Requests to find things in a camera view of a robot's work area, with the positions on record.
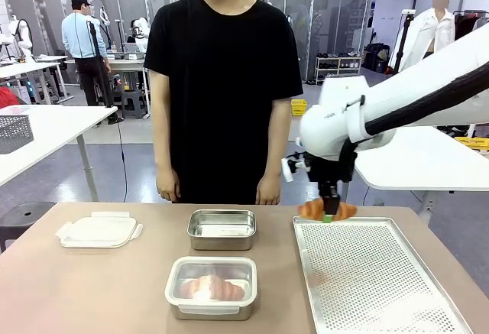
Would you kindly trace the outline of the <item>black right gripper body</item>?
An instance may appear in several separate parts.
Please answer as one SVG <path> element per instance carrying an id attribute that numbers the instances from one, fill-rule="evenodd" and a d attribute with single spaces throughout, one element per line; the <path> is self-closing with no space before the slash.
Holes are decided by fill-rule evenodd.
<path id="1" fill-rule="evenodd" d="M 317 183 L 318 190 L 320 183 L 328 184 L 329 187 L 338 187 L 338 162 L 329 161 L 321 157 L 307 155 L 308 178 L 311 182 Z"/>

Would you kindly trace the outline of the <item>person's left hand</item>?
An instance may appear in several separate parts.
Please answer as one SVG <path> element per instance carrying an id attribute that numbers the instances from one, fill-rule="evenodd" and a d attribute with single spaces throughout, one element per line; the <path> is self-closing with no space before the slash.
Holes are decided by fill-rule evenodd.
<path id="1" fill-rule="evenodd" d="M 277 205 L 280 202 L 280 177 L 263 176 L 257 185 L 256 205 Z"/>

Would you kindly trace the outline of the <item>person's right hand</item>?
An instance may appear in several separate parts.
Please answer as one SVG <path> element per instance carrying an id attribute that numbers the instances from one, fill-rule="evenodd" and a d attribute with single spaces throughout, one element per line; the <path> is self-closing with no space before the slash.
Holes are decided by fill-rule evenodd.
<path id="1" fill-rule="evenodd" d="M 156 187 L 159 195 L 168 202 L 177 203 L 180 199 L 180 182 L 172 168 L 158 167 Z"/>

